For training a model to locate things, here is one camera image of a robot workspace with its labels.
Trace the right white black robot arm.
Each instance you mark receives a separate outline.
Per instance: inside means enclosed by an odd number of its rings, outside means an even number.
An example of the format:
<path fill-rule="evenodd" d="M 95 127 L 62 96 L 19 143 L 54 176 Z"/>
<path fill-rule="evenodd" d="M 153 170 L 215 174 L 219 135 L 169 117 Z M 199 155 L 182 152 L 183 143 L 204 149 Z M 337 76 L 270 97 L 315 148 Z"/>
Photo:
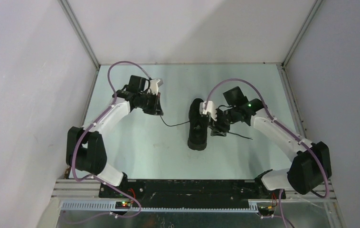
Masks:
<path fill-rule="evenodd" d="M 226 110 L 212 101 L 200 105 L 200 113 L 210 118 L 212 136 L 226 136 L 232 124 L 243 122 L 276 144 L 291 162 L 288 169 L 268 170 L 256 177 L 258 197 L 266 199 L 280 189 L 305 195 L 332 176 L 329 147 L 325 143 L 313 143 L 294 133 L 260 99 L 248 100 L 238 86 L 223 95 L 228 104 Z"/>

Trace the black sneaker shoe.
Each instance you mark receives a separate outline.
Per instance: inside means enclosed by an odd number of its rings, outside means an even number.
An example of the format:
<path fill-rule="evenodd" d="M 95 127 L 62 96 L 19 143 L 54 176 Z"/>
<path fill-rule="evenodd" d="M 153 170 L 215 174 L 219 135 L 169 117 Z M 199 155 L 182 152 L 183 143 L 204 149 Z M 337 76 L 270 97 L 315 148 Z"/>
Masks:
<path fill-rule="evenodd" d="M 189 136 L 187 145 L 191 150 L 202 151 L 206 149 L 208 138 L 208 116 L 200 113 L 203 103 L 201 98 L 195 98 L 189 108 Z"/>

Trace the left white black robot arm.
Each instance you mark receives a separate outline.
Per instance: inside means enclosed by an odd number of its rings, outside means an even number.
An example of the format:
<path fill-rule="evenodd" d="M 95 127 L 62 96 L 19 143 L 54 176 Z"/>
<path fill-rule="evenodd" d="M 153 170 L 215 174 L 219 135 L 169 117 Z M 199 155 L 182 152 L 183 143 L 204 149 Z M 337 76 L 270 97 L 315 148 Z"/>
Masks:
<path fill-rule="evenodd" d="M 105 185 L 110 184 L 110 191 L 116 197 L 125 197 L 129 191 L 129 185 L 123 181 L 126 175 L 108 163 L 103 137 L 133 109 L 139 108 L 145 114 L 162 116 L 159 92 L 162 85 L 161 78 L 147 79 L 132 75 L 123 89 L 114 91 L 108 106 L 94 121 L 69 129 L 67 165 L 75 170 L 88 172 Z"/>

